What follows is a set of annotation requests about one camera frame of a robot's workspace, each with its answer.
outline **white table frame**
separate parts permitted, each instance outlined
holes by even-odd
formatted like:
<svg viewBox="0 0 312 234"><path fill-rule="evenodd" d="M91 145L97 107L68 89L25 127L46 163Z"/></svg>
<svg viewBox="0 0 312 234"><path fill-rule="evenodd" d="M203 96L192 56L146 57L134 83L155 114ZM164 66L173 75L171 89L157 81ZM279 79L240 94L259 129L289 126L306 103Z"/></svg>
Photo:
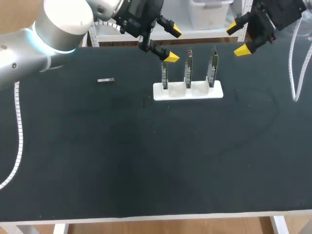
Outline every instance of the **white table frame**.
<svg viewBox="0 0 312 234"><path fill-rule="evenodd" d="M92 219L68 219L47 221L22 221L22 222L0 222L8 234L39 234L33 225L55 224L54 234L67 234L69 224L75 223L105 223L105 222L127 222L127 221L151 221L151 220L177 220L177 219L209 219L209 218L242 218L242 217L271 217L274 234L289 234L284 215L312 215L312 210L286 211L286 212L252 212L232 214L181 214L181 215L159 215L140 216L128 218L92 218ZM312 233L312 221L302 229L300 234Z"/></svg>

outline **white storage box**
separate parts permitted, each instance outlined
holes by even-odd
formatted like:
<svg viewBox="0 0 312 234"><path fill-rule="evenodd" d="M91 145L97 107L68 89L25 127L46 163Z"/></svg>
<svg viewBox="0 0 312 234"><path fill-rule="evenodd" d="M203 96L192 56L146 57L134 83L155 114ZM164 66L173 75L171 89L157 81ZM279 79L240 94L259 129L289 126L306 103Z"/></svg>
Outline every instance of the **white storage box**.
<svg viewBox="0 0 312 234"><path fill-rule="evenodd" d="M195 30L223 28L229 5L234 0L187 0L189 15Z"/></svg>

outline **white cable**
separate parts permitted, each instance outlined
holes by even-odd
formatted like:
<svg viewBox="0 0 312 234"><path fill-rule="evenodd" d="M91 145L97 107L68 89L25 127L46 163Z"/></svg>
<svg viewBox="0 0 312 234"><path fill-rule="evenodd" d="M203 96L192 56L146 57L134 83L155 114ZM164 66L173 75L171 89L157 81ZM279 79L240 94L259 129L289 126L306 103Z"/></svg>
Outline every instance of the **white cable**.
<svg viewBox="0 0 312 234"><path fill-rule="evenodd" d="M289 79L291 82L291 89L292 89L292 99L294 101L298 101L299 97L300 97L300 93L301 93L301 88L302 88L302 84L303 84L303 79L304 79L304 75L306 73L306 69L308 67L311 55L312 55L312 45L310 46L307 56L303 62L302 65L302 69L300 72L300 77L299 77L299 83L298 83L298 87L297 87L297 92L295 91L295 87L294 87L294 81L293 81L293 48L294 48L294 42L296 40L297 34L298 34L298 30L299 30L299 26L301 24L302 18L297 22L297 25L294 29L294 33L292 36L292 42L291 42L291 48L289 50L289 61L288 61L288 70L289 70Z"/></svg>
<svg viewBox="0 0 312 234"><path fill-rule="evenodd" d="M119 26L118 24L111 23L111 22L107 22L107 21L94 22L94 23L91 25L91 27L99 26L99 25L109 26L109 27L112 27L112 28L116 29L118 32L120 32L120 26Z"/></svg>
<svg viewBox="0 0 312 234"><path fill-rule="evenodd" d="M16 110L16 117L18 123L18 131L19 131L19 150L18 155L15 161L14 168L8 178L0 184L0 190L3 189L15 176L16 172L20 166L21 156L23 154L23 126L21 123L21 114L20 114L20 82L16 82L14 85L14 100L15 100L15 110Z"/></svg>

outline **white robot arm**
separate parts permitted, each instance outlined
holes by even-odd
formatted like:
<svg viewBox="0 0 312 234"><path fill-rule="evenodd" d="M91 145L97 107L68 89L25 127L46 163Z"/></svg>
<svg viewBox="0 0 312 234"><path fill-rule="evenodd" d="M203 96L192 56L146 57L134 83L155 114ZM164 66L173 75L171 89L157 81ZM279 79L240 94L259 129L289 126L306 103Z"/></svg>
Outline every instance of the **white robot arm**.
<svg viewBox="0 0 312 234"><path fill-rule="evenodd" d="M174 22L160 14L162 7L163 0L44 0L31 27L0 35L0 89L36 72L62 66L94 17L116 19L124 32L142 37L140 49L152 51L163 61L177 61L178 56L150 40L156 22L175 37L181 36Z"/></svg>

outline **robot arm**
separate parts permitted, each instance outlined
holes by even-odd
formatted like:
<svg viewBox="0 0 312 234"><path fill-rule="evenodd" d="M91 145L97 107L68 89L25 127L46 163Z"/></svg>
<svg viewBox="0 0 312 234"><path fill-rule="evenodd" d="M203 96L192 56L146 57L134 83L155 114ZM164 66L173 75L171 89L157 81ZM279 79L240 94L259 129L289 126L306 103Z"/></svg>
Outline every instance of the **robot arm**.
<svg viewBox="0 0 312 234"><path fill-rule="evenodd" d="M142 37L140 49L175 62L178 56L150 40L156 22L175 37L181 36L174 22L161 15L162 7L163 0L44 0L31 27L0 36L0 88L64 65L94 17L114 18L124 32Z"/></svg>
<svg viewBox="0 0 312 234"><path fill-rule="evenodd" d="M251 41L235 50L237 56L250 55L267 41L276 40L275 32L281 31L302 17L306 10L312 10L310 0L259 0L247 14L238 17L228 28L232 35L248 23L247 33Z"/></svg>

